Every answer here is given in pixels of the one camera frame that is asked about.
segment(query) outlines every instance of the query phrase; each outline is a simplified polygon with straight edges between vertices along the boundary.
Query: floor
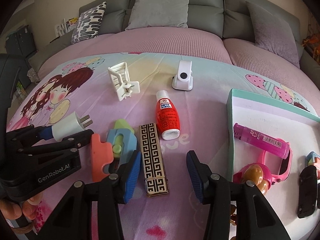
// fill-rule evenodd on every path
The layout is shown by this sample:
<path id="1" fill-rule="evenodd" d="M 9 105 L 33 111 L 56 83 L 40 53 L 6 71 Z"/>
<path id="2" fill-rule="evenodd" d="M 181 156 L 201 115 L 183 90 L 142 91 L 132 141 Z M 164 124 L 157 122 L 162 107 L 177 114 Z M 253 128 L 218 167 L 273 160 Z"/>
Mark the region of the floor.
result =
<path id="1" fill-rule="evenodd" d="M 30 94 L 35 87 L 36 84 L 31 83 L 26 89 L 27 94 Z M 20 102 L 18 101 L 18 99 L 15 98 L 14 100 L 12 100 L 11 107 L 8 109 L 7 124 L 10 122 L 11 118 L 14 116 L 19 107 Z"/>

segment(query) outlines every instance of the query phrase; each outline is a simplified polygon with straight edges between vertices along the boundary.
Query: white bottle cap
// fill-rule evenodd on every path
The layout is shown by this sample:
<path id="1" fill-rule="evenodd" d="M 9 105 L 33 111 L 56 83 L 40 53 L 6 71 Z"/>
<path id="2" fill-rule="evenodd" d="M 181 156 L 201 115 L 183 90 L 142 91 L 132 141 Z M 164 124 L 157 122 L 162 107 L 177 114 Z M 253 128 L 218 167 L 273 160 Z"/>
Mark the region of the white bottle cap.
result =
<path id="1" fill-rule="evenodd" d="M 169 94 L 167 91 L 165 90 L 159 90 L 156 94 L 156 97 L 157 97 L 157 102 L 161 99 L 161 98 L 168 98 L 170 99 L 169 97 Z"/>
<path id="2" fill-rule="evenodd" d="M 163 140 L 173 140 L 180 136 L 180 130 L 169 129 L 167 131 L 164 131 L 161 136 Z"/>

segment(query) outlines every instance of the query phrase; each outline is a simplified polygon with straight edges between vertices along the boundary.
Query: cartoon blanket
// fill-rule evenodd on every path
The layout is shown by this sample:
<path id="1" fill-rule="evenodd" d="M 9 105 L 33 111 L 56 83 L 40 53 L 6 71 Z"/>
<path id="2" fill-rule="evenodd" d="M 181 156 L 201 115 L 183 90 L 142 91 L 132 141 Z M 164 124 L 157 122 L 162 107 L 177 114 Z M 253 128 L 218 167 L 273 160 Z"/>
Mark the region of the cartoon blanket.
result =
<path id="1" fill-rule="evenodd" d="M 172 77 L 182 59 L 192 61 L 191 91 L 172 88 Z M 130 80 L 140 82 L 140 93 L 119 102 L 107 68 L 124 61 L 128 64 Z M 171 54 L 115 53 L 78 58 L 57 66 L 27 97 L 7 130 L 29 124 L 51 125 L 76 111 L 80 117 L 90 115 L 93 120 L 90 128 L 102 139 L 120 118 L 126 119 L 139 137 L 139 125 L 155 121 L 156 92 L 167 90 L 181 122 L 179 138 L 160 140 L 170 193 L 147 198 L 140 174 L 133 199 L 120 206 L 124 237 L 197 240 L 203 238 L 208 207 L 200 205 L 195 198 L 185 156 L 189 150 L 195 150 L 199 160 L 209 164 L 212 171 L 226 175 L 226 101 L 232 88 L 273 97 L 316 114 L 311 104 L 291 88 L 233 65 Z M 45 190 L 37 209 L 37 230 L 75 181 L 92 182 L 89 147 L 82 148 L 80 155 L 81 170 Z M 286 225 L 287 211 L 276 212 Z M 93 239 L 97 239 L 96 221 L 92 225 Z M 310 229 L 300 230 L 307 233 Z M 235 230 L 231 230 L 230 236 L 234 235 Z"/>

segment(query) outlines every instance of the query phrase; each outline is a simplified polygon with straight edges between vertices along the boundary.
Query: open cardboard box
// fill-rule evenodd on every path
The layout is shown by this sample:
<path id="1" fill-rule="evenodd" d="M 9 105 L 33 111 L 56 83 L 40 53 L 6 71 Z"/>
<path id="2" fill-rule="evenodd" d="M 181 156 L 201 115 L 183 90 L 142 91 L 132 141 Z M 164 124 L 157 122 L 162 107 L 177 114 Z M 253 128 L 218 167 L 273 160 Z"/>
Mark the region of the open cardboard box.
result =
<path id="1" fill-rule="evenodd" d="M 266 198 L 281 219 L 291 239 L 307 239 L 311 233 L 309 232 L 311 225 L 315 227 L 319 221 L 319 211 L 317 210 L 312 216 L 304 219 L 297 217 L 298 178 L 305 168 L 306 156 L 311 151 L 320 153 L 318 144 L 320 142 L 320 118 L 283 101 L 238 89 L 230 91 L 227 109 L 230 135 L 227 179 L 232 181 L 234 173 L 247 164 L 257 162 L 262 152 L 261 149 L 234 138 L 233 125 L 236 122 L 271 137 L 290 142 L 292 165 L 289 177 L 271 186 Z M 279 172 L 281 160 L 267 153 L 266 165 L 271 173 Z M 236 227 L 231 226 L 231 236 L 232 231 L 235 235 Z"/>

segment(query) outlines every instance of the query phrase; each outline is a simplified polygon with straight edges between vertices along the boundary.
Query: cartoon couple print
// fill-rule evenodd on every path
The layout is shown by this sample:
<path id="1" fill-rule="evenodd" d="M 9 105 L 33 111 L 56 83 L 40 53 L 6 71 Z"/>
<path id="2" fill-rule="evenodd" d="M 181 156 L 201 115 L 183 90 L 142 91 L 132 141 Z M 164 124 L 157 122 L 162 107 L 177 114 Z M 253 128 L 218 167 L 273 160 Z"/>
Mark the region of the cartoon couple print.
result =
<path id="1" fill-rule="evenodd" d="M 97 66 L 101 65 L 104 62 L 104 58 L 94 57 L 86 61 L 85 63 L 81 62 L 73 62 L 71 64 L 66 65 L 62 68 L 62 76 L 70 74 L 80 68 L 88 67 L 91 70 L 94 70 Z"/>
<path id="2" fill-rule="evenodd" d="M 300 107 L 308 111 L 307 105 L 299 95 L 292 92 L 288 87 L 281 85 L 282 88 L 276 86 L 275 84 L 265 81 L 263 78 L 248 74 L 245 78 L 254 86 L 261 88 L 269 93 L 272 98 L 284 101 L 288 104 Z"/>
<path id="3" fill-rule="evenodd" d="M 66 97 L 88 81 L 92 74 L 91 68 L 82 67 L 65 76 L 59 74 L 50 78 L 25 104 L 21 119 L 10 130 L 30 124 L 38 126 L 39 123 L 51 125 L 58 122 L 70 107 L 70 100 Z"/>

